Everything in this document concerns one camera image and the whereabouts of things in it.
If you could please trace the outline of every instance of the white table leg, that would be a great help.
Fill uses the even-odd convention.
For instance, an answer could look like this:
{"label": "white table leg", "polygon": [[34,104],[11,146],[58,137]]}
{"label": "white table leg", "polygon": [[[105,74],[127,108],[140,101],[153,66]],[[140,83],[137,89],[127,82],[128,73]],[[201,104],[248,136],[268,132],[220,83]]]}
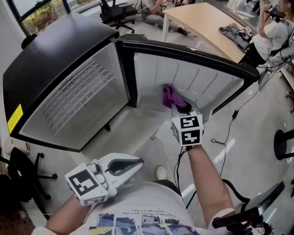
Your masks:
{"label": "white table leg", "polygon": [[169,18],[167,14],[165,14],[164,22],[163,22],[163,28],[162,28],[162,41],[167,41],[167,35],[169,30]]}

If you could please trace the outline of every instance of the wooden table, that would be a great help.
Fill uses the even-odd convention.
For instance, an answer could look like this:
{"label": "wooden table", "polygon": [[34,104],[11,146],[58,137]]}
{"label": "wooden table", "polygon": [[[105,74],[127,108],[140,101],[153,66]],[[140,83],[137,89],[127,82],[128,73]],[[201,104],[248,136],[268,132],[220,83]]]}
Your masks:
{"label": "wooden table", "polygon": [[274,154],[278,160],[294,157],[293,153],[286,153],[287,140],[294,138],[294,129],[288,132],[277,130],[274,135],[273,149]]}
{"label": "wooden table", "polygon": [[244,27],[214,6],[202,2],[167,9],[163,12],[165,14],[162,31],[163,42],[167,41],[169,19],[171,19],[203,38],[225,58],[238,63],[244,57],[244,53],[230,39],[219,32],[219,27],[228,26],[232,23],[235,23],[240,29],[244,29]]}

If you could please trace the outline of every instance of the white t-shirt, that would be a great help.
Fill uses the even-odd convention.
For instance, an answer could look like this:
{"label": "white t-shirt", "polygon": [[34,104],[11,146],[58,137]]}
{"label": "white t-shirt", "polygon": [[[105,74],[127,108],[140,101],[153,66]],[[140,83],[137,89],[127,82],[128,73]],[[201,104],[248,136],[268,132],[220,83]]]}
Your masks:
{"label": "white t-shirt", "polygon": [[[286,21],[290,23],[290,27],[294,26],[293,22],[288,20]],[[265,26],[264,31],[268,38],[257,34],[250,42],[254,43],[260,56],[264,60],[267,60],[271,51],[280,49],[282,47],[289,37],[289,32],[284,22],[271,22]]]}
{"label": "white t-shirt", "polygon": [[[233,211],[225,209],[215,217]],[[181,196],[170,188],[143,182],[127,186],[118,196],[96,206],[83,224],[71,235],[225,235],[225,227],[194,227]],[[38,227],[32,235],[55,235]]]}

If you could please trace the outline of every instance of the freezer lid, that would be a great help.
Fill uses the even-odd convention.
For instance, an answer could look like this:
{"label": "freezer lid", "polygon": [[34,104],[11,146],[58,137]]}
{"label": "freezer lid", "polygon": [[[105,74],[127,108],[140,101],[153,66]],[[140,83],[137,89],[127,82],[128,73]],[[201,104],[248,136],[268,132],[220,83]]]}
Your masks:
{"label": "freezer lid", "polygon": [[117,50],[131,106],[143,116],[169,120],[171,110],[162,105],[162,88],[172,85],[196,102],[206,122],[260,75],[257,69],[194,48],[148,40],[127,34]]}
{"label": "freezer lid", "polygon": [[17,122],[13,133],[64,78],[114,37],[119,37],[117,30],[77,13],[36,37],[3,74],[6,120],[12,126]]}

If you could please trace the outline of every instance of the yellow sticker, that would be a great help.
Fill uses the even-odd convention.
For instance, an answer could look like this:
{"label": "yellow sticker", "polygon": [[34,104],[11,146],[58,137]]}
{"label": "yellow sticker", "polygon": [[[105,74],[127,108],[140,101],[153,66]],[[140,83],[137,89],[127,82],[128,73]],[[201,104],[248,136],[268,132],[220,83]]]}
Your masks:
{"label": "yellow sticker", "polygon": [[9,133],[11,134],[12,130],[14,129],[15,125],[20,120],[21,116],[23,116],[23,110],[21,105],[19,105],[15,112],[13,113],[12,117],[10,117],[10,120],[8,121],[8,129]]}

